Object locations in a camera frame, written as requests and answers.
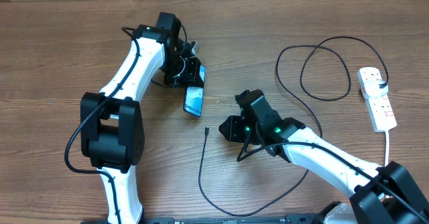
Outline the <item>Galaxy S24 smartphone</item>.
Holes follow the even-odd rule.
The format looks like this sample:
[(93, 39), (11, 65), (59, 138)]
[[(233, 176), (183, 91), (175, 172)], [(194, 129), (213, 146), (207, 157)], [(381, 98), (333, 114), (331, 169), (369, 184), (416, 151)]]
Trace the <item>Galaxy S24 smartphone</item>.
[(200, 65), (196, 71), (196, 78), (185, 83), (186, 92), (183, 109), (197, 117), (202, 115), (205, 72), (205, 67)]

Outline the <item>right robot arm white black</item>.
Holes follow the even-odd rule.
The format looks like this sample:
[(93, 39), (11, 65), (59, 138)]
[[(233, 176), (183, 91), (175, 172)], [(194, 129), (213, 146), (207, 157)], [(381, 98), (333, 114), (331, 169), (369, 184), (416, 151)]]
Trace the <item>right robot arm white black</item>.
[(342, 192), (352, 217), (331, 210), (324, 223), (427, 223), (428, 200), (400, 164), (380, 166), (326, 142), (294, 118), (281, 118), (259, 89), (236, 95), (239, 115), (229, 116), (219, 131), (229, 142), (259, 145), (259, 151), (304, 167)]

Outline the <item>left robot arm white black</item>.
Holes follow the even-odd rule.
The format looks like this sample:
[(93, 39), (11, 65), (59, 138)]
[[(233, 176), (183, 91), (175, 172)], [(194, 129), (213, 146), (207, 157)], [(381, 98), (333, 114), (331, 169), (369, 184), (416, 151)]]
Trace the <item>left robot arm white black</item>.
[(162, 71), (163, 87), (183, 88), (183, 110), (200, 117), (206, 70), (196, 56), (198, 44), (180, 38), (186, 30), (172, 13), (161, 12), (154, 26), (122, 30), (131, 38), (129, 53), (107, 85), (83, 95), (64, 162), (75, 173), (101, 176), (109, 206), (103, 223), (143, 223), (136, 178), (145, 144), (140, 103)]

